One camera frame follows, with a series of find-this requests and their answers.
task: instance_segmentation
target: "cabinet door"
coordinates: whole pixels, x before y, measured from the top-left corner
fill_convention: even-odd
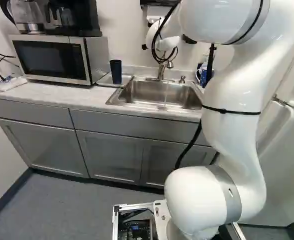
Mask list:
[[[167,176],[175,168],[177,158],[187,144],[146,140],[143,149],[141,184],[162,188]],[[194,145],[182,159],[181,167],[205,166],[216,151],[208,146]]]
[[[79,130],[76,133],[91,178],[139,183],[142,139]]]
[[[0,126],[28,166],[89,177],[74,130],[4,119]]]

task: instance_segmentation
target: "microwave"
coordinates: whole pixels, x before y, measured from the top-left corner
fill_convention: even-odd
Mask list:
[[[10,35],[27,79],[92,85],[110,70],[108,39],[55,35]]]

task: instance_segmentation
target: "electronic device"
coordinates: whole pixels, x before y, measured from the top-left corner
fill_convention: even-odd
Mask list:
[[[9,38],[27,79],[90,86],[110,72],[107,37],[18,34]]]
[[[21,34],[101,37],[96,0],[0,0]]]

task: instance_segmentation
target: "microwave door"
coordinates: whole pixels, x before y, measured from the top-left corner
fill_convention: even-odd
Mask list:
[[[13,40],[29,79],[91,85],[84,41],[78,43]]]

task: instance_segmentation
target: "faucet handle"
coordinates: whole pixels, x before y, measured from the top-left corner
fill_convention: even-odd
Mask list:
[[[180,80],[179,80],[179,83],[180,84],[185,84],[185,78],[186,78],[186,76],[181,76]]]

